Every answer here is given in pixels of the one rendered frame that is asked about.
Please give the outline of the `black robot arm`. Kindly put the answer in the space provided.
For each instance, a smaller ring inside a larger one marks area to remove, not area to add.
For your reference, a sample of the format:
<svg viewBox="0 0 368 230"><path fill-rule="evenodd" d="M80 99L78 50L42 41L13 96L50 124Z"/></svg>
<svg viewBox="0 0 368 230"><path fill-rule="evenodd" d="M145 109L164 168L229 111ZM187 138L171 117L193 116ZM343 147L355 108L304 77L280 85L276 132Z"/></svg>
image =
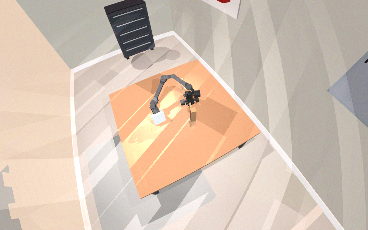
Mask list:
<svg viewBox="0 0 368 230"><path fill-rule="evenodd" d="M193 89L193 86L185 81L183 81L182 79L178 78L175 74L171 74L171 75L162 75L161 78L160 78L160 84L158 86L158 89L153 97L153 99L151 100L150 102L150 109L152 111L153 114L156 114L159 111L159 108L157 107L157 104L158 104L158 97L160 95L160 92L162 90L162 87L164 85L164 83L168 80L168 79L175 79L177 82L179 82L180 84L182 84L188 91L185 91L185 94L183 94L184 97L187 98L192 98L193 96L194 97L201 97L201 93L200 93L200 90L194 90Z"/></svg>

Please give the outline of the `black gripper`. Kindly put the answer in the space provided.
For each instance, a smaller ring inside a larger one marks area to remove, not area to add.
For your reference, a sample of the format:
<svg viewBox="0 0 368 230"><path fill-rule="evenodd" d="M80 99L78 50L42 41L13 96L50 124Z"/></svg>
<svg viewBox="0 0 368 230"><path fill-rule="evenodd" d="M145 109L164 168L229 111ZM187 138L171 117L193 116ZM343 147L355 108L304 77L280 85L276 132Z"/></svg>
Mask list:
<svg viewBox="0 0 368 230"><path fill-rule="evenodd" d="M195 98L195 99L194 99ZM196 101L196 103L198 103L200 100L199 100L199 98L198 97L192 97L192 98L187 98L187 100L185 100L184 101L184 99L182 99L182 100L180 100L180 104L183 106L183 105L188 105L189 106L189 103L191 103L191 105L193 105L195 102L194 101Z"/></svg>

